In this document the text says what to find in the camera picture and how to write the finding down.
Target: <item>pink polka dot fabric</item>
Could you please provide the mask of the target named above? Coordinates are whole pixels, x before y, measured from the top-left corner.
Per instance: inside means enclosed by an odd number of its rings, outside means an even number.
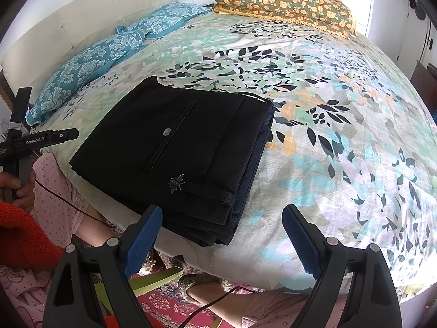
[[[36,178],[45,187],[58,194],[82,211],[88,204],[60,171],[53,154],[41,156],[33,165]],[[35,185],[36,199],[30,214],[56,245],[65,247],[84,215],[44,188]],[[49,271],[28,268],[10,268],[0,265],[0,282],[18,313],[31,328],[41,328],[45,301],[49,293]]]
[[[242,328],[290,327],[305,305],[308,295],[264,291],[254,297],[243,316]],[[337,327],[346,298],[347,295],[338,296],[326,328]]]

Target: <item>silver screw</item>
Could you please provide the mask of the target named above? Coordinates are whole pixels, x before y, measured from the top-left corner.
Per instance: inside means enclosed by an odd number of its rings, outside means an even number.
[[[336,246],[338,244],[338,239],[334,238],[333,236],[329,236],[329,237],[327,237],[326,242],[329,245]]]
[[[67,253],[73,253],[76,249],[76,246],[74,244],[69,244],[65,247],[65,251]]]
[[[375,252],[378,252],[379,251],[379,246],[376,245],[375,243],[372,243],[372,244],[370,244],[370,249],[375,251]]]
[[[107,243],[110,247],[115,247],[119,243],[119,239],[115,237],[109,238]]]

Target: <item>welt pocket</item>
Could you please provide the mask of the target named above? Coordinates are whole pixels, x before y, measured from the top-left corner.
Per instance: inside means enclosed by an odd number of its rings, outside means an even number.
[[[160,156],[162,155],[165,147],[170,142],[170,140],[173,138],[173,136],[176,134],[176,132],[178,131],[178,129],[180,128],[182,123],[185,121],[185,118],[187,118],[187,116],[189,115],[189,113],[193,109],[196,102],[197,102],[197,100],[191,100],[186,105],[184,110],[181,112],[178,119],[176,119],[175,123],[171,126],[170,133],[168,135],[163,134],[163,138],[160,141],[160,143],[158,144],[158,147],[156,148],[156,150],[154,151],[152,156],[147,161],[147,164],[143,167],[143,172],[148,173],[153,169],[154,165],[156,164],[156,162],[159,160]]]

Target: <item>silver brooch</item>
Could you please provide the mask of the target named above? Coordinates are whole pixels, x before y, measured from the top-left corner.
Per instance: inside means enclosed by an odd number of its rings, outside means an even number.
[[[170,185],[170,195],[174,193],[177,189],[181,189],[181,185],[185,184],[185,181],[183,181],[184,174],[179,175],[178,177],[172,177],[168,184]]]

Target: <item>hand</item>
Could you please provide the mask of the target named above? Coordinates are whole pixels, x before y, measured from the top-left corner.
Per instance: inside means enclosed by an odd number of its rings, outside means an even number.
[[[6,172],[0,173],[0,198],[3,198],[3,188],[16,189],[18,199],[16,199],[13,204],[26,212],[30,212],[33,209],[35,201],[35,193],[33,192],[35,188],[35,178],[36,174],[32,169],[28,181],[24,186],[21,186],[21,181],[15,176]]]

